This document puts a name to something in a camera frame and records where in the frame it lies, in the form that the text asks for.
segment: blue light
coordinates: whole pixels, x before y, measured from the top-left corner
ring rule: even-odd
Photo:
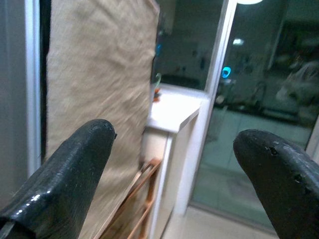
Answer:
[[[226,79],[230,75],[230,72],[231,72],[231,68],[228,66],[225,66],[223,70],[221,71],[221,77]]]

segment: tiled floor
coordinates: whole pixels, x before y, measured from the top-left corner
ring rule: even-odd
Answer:
[[[278,237],[189,207],[185,217],[172,216],[162,239],[278,239]]]

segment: wooden rack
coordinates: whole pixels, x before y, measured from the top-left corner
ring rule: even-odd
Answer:
[[[112,238],[127,238],[127,239],[146,239],[148,236],[148,221],[150,217],[150,212],[152,210],[152,207],[154,205],[155,200],[155,185],[156,185],[156,178],[157,174],[160,169],[160,163],[161,160],[159,159],[152,159],[141,170],[141,177],[135,184],[135,186],[132,188],[129,195],[126,197],[124,202],[121,204],[117,212],[115,213],[114,217],[112,218],[111,222],[103,232],[100,239],[108,239],[110,238],[110,230],[112,227],[116,224],[117,220],[125,213],[126,210],[132,210],[132,200],[137,197],[138,193],[143,193],[142,188],[146,186],[146,183],[148,183],[148,192],[145,197],[144,203],[140,207],[138,207],[137,210],[134,209],[134,211],[131,213],[131,222],[134,222],[134,225],[131,225],[130,232],[127,235],[123,235],[124,232],[121,232],[120,235],[112,236]],[[123,228],[119,228],[119,230],[125,230],[127,226],[123,226]]]

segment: beige curtain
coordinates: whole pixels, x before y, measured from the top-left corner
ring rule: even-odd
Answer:
[[[52,0],[47,156],[91,119],[118,134],[82,239],[103,232],[137,175],[158,16],[154,0]]]

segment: glass door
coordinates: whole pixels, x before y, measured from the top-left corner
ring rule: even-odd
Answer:
[[[232,150],[257,128],[306,149],[319,113],[318,1],[237,4],[191,203],[272,230]]]

